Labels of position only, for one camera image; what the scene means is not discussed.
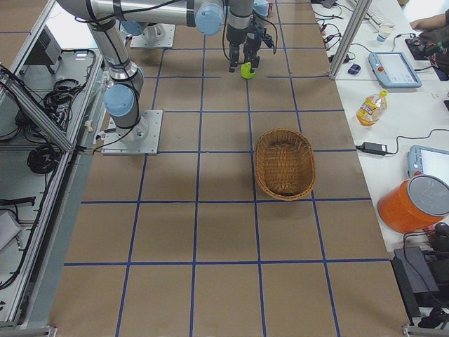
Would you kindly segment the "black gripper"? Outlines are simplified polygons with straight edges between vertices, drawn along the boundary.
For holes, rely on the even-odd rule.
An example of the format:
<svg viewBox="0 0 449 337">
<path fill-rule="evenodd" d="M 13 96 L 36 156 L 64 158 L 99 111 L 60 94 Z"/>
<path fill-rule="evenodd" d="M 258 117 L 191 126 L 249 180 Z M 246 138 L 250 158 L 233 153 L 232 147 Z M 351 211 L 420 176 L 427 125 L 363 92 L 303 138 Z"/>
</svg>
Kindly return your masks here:
<svg viewBox="0 0 449 337">
<path fill-rule="evenodd" d="M 243 44 L 244 55 L 249 56 L 250 72 L 255 72 L 260 63 L 257 53 L 262 43 L 263 24 L 250 21 L 249 26 L 245 29 L 237 29 L 230 24 L 227 24 L 226 28 L 226 38 L 229 42 L 229 72 L 236 71 L 241 44 Z"/>
</svg>

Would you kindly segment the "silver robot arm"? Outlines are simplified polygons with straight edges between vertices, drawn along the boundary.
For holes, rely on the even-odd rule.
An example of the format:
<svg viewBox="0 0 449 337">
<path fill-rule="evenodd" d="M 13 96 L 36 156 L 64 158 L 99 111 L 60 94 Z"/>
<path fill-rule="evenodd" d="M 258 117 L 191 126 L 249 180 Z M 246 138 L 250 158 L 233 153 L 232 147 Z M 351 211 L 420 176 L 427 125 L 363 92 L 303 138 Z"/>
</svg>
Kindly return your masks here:
<svg viewBox="0 0 449 337">
<path fill-rule="evenodd" d="M 248 62 L 257 62 L 262 41 L 253 19 L 254 1 L 60 1 L 59 5 L 88 25 L 109 67 L 112 86 L 106 90 L 104 104 L 119 140 L 128 144 L 144 140 L 148 125 L 139 108 L 143 73 L 131 60 L 117 22 L 132 35 L 159 24 L 195 27 L 206 36 L 226 27 L 230 72 L 237 68 L 241 54 Z"/>
<path fill-rule="evenodd" d="M 267 18 L 272 11 L 272 3 L 268 0 L 254 0 L 253 10 L 264 18 Z"/>
</svg>

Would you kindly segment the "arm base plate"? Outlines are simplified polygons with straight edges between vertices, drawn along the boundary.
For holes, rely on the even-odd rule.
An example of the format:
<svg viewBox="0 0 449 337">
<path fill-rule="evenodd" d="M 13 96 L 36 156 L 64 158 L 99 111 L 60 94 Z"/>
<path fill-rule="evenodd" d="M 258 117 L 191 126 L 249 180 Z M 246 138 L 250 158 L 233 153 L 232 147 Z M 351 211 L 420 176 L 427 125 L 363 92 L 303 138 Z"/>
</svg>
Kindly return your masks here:
<svg viewBox="0 0 449 337">
<path fill-rule="evenodd" d="M 130 47 L 133 49 L 172 48 L 175 28 L 175 25 L 165 23 L 149 25 L 141 35 L 132 38 Z"/>
<path fill-rule="evenodd" d="M 113 119 L 109 118 L 109 128 L 114 132 L 105 136 L 105 146 L 100 150 L 104 155 L 156 155 L 161 135 L 163 119 L 162 110 L 144 110 L 140 113 L 140 122 L 129 133 L 116 128 Z"/>
</svg>

